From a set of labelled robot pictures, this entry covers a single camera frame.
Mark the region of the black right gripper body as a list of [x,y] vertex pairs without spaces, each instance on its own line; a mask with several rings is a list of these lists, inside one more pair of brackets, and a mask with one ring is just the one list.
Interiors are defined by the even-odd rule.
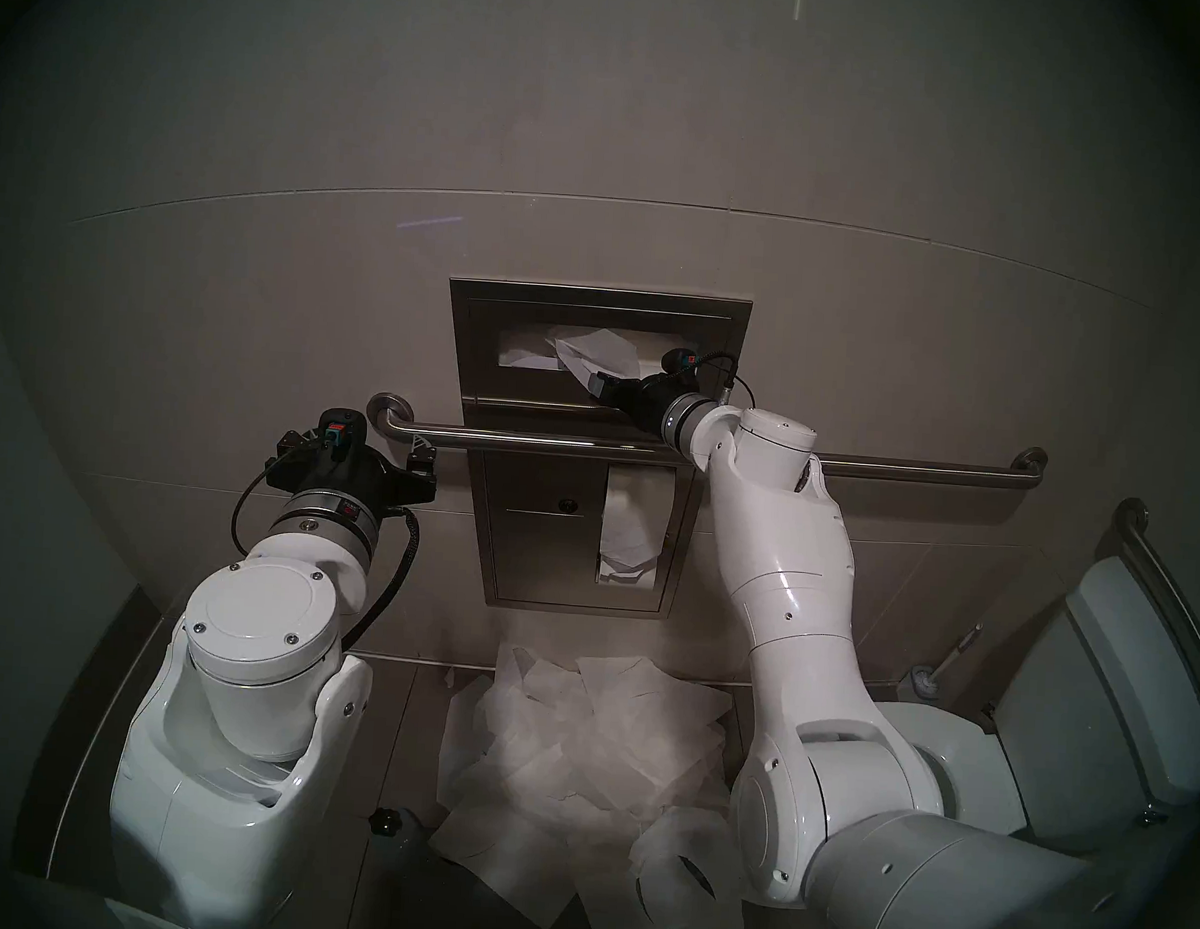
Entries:
[[620,379],[619,408],[642,432],[661,433],[671,404],[692,394],[692,374]]

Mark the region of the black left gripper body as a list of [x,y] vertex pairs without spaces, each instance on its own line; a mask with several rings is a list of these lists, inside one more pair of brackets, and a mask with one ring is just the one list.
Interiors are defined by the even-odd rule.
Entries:
[[263,479],[271,489],[299,495],[336,492],[365,507],[418,507],[437,496],[433,474],[403,471],[372,446],[350,445],[344,458],[318,443],[287,446],[268,464]]

